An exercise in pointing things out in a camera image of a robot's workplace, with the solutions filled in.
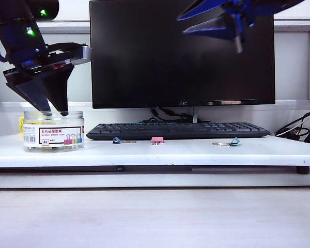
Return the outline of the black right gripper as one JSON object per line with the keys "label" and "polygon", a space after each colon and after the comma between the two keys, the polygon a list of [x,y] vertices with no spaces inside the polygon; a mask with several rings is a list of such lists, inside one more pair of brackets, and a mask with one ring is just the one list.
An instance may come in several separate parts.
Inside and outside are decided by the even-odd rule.
{"label": "black right gripper", "polygon": [[256,16],[252,1],[197,0],[185,9],[177,20],[185,20],[221,7],[225,12],[219,17],[191,26],[182,33],[185,35],[207,36],[233,41],[237,53],[243,52],[246,27],[255,25]]}

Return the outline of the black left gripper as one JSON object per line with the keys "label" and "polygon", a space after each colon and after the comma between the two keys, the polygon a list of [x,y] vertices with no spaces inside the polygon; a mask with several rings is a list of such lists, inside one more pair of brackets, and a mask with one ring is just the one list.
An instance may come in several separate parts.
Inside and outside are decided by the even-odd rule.
{"label": "black left gripper", "polygon": [[[46,46],[44,53],[35,50],[31,58],[5,70],[6,85],[39,111],[51,110],[49,100],[61,115],[68,115],[67,85],[73,61],[73,46]],[[36,80],[41,80],[43,88]]]}

